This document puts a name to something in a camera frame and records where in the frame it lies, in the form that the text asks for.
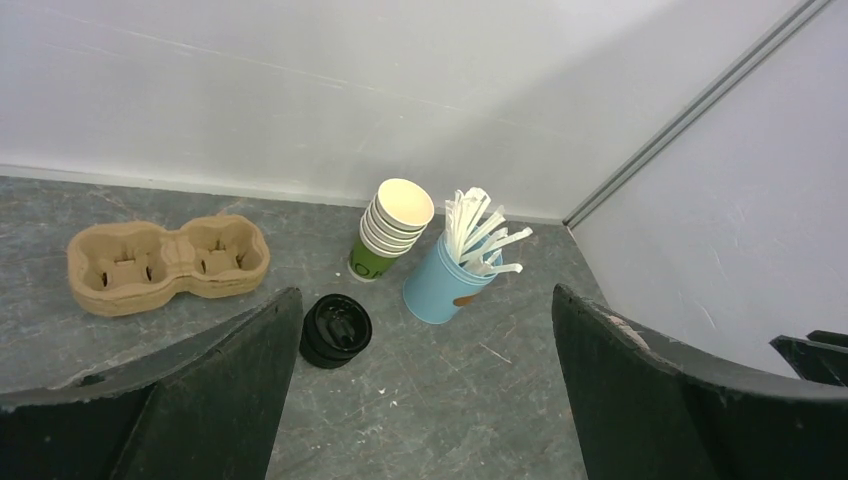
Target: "blue cup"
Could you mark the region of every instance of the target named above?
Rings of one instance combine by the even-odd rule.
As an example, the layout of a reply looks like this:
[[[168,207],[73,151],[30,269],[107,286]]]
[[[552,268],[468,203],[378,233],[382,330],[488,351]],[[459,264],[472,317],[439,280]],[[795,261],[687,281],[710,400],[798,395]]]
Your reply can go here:
[[[480,240],[477,248],[486,241]],[[502,258],[495,265],[503,263]],[[474,275],[457,265],[448,253],[445,234],[403,283],[403,301],[413,315],[427,323],[447,322],[497,275]]]

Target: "black lid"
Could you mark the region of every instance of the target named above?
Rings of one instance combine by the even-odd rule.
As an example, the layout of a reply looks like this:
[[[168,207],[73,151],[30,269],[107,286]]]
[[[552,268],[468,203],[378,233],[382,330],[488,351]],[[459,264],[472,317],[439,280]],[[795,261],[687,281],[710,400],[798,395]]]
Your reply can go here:
[[[362,305],[333,293],[320,298],[304,317],[300,354],[316,367],[338,368],[368,346],[371,331]]]

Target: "concrete floor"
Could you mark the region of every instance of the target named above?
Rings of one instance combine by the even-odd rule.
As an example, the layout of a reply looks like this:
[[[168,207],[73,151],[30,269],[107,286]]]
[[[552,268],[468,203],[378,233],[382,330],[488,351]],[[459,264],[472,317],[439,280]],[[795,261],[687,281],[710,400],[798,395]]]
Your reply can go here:
[[[94,223],[148,220],[179,228],[237,213],[265,233],[272,262],[253,293],[188,294],[119,319],[84,313],[67,287],[65,247]],[[297,286],[357,299],[374,322],[368,349],[347,366],[301,359],[267,479],[585,479],[550,320],[565,283],[601,293],[561,226],[505,252],[524,265],[503,275],[453,320],[427,325],[406,311],[403,279],[433,245],[437,217],[380,280],[345,266],[361,209],[0,177],[0,392],[58,386],[170,345]],[[510,222],[510,230],[523,223]]]

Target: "stacked lids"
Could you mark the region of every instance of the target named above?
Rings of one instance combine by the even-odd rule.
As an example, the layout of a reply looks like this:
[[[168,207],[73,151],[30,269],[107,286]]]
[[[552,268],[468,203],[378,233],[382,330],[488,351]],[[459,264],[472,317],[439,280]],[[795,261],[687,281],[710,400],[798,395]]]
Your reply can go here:
[[[359,220],[348,268],[358,280],[379,278],[408,252],[433,219],[430,195],[402,178],[384,181]]]
[[[320,368],[338,368],[368,346],[371,318],[356,300],[340,294],[319,299],[303,319],[300,354]]]

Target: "stacked paper cups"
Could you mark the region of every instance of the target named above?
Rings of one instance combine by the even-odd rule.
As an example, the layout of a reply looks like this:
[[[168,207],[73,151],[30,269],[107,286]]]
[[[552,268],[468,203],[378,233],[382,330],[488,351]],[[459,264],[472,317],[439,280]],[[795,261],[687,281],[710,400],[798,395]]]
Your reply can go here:
[[[408,252],[433,219],[430,195],[409,180],[391,178],[359,220],[359,237],[350,252],[348,269],[363,282],[379,278]]]

